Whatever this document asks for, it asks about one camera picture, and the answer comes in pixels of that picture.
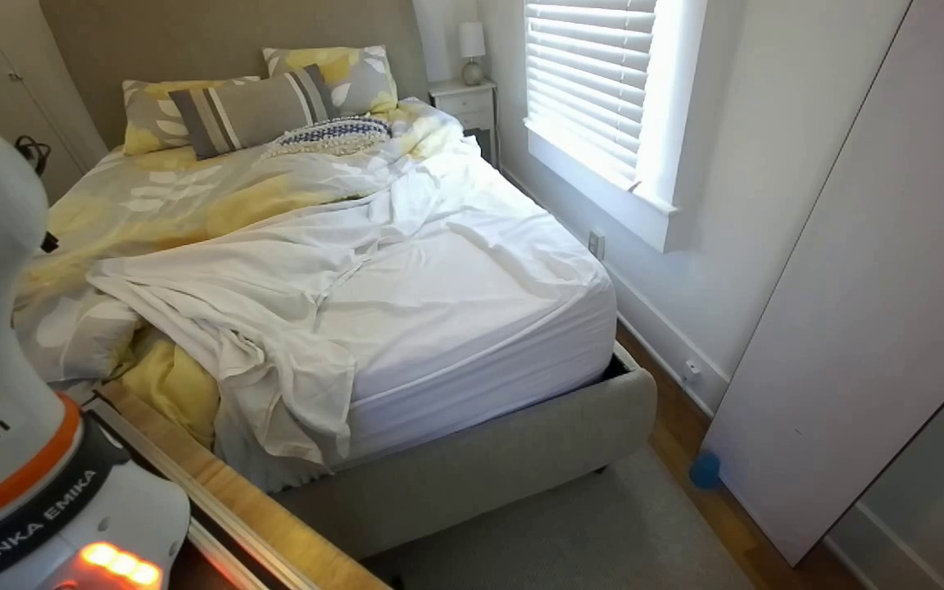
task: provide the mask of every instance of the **gray bed frame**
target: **gray bed frame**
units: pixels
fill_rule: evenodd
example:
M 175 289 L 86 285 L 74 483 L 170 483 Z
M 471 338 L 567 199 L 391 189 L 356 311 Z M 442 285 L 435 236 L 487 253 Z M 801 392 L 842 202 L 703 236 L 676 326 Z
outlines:
M 382 42 L 402 95 L 424 95 L 410 0 L 38 0 L 72 82 L 120 143 L 120 78 L 263 75 L 263 46 Z M 402 454 L 282 492 L 352 557 L 540 496 L 646 445 L 651 378 L 614 350 L 596 382 L 523 407 Z

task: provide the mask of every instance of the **mattress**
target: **mattress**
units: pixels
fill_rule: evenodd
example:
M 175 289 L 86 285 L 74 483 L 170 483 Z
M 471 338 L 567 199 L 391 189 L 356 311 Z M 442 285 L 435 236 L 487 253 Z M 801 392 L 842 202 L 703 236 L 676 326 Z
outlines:
M 343 153 L 279 137 L 101 159 L 48 217 L 63 253 L 18 289 L 41 378 L 112 378 L 131 321 L 154 324 L 217 382 L 196 426 L 263 487 L 594 380 L 617 326 L 603 266 L 449 116 L 402 101 L 391 124 Z M 208 407 L 196 380 L 143 396 L 205 418 L 175 414 Z

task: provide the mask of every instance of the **baseboard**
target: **baseboard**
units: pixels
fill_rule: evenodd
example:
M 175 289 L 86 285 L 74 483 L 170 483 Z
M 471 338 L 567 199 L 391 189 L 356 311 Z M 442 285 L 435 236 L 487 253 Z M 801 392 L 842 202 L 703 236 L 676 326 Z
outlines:
M 517 189 L 523 189 L 533 202 L 532 184 L 523 184 L 514 170 L 497 167 Z M 707 355 L 693 346 L 693 341 L 677 330 L 632 282 L 606 263 L 606 272 L 617 285 L 617 305 L 627 326 L 635 341 L 689 389 L 689 396 L 710 417 L 727 392 L 727 369 L 721 369 Z
M 860 500 L 842 514 L 824 544 L 864 586 L 944 590 L 944 578 Z

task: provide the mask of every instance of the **window blinds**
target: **window blinds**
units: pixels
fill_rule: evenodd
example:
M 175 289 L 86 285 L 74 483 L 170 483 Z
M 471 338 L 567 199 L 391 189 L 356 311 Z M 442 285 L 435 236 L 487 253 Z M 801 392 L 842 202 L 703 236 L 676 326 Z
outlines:
M 526 0 L 526 129 L 635 184 L 655 0 Z

